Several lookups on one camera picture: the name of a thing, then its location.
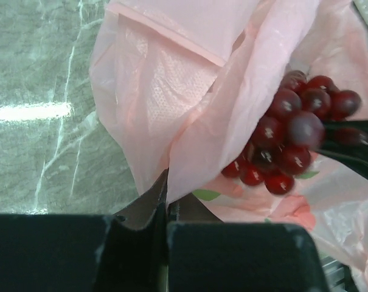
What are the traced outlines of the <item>pink plastic bag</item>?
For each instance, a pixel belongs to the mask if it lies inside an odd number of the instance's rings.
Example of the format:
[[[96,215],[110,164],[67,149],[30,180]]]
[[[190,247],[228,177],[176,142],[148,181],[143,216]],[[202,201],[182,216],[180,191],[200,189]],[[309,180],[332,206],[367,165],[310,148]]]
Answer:
[[[220,175],[287,69],[358,92],[368,119],[368,34],[350,1],[111,1],[89,76],[139,193],[168,169],[168,202],[212,190],[223,221],[302,225],[368,291],[368,180],[319,155],[284,198]]]

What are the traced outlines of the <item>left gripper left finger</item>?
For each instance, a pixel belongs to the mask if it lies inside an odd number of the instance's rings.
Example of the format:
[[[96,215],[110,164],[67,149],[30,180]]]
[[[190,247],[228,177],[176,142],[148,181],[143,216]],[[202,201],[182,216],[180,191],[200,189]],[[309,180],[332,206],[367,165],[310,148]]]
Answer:
[[[164,291],[167,177],[114,215],[0,214],[0,291]]]

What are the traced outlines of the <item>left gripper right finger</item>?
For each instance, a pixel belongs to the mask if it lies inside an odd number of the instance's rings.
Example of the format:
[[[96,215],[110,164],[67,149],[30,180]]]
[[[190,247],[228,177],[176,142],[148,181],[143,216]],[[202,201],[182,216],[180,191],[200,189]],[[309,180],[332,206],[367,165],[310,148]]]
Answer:
[[[168,208],[169,291],[329,291],[314,240],[290,223],[224,223],[193,195]]]

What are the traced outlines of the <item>dark red grape bunch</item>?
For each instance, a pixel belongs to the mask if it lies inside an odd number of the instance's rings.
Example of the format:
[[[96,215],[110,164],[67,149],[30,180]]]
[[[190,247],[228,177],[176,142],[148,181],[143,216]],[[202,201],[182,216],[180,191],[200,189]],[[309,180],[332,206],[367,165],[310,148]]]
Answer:
[[[324,122],[349,121],[362,104],[357,92],[340,90],[330,77],[289,71],[245,148],[221,174],[285,195],[297,179],[308,177],[324,141]]]

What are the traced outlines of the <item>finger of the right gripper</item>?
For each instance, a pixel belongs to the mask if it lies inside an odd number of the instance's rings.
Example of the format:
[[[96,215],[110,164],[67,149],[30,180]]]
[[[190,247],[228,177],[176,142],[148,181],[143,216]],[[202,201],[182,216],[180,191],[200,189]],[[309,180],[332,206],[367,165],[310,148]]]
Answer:
[[[338,161],[368,180],[368,120],[324,122],[319,154]]]

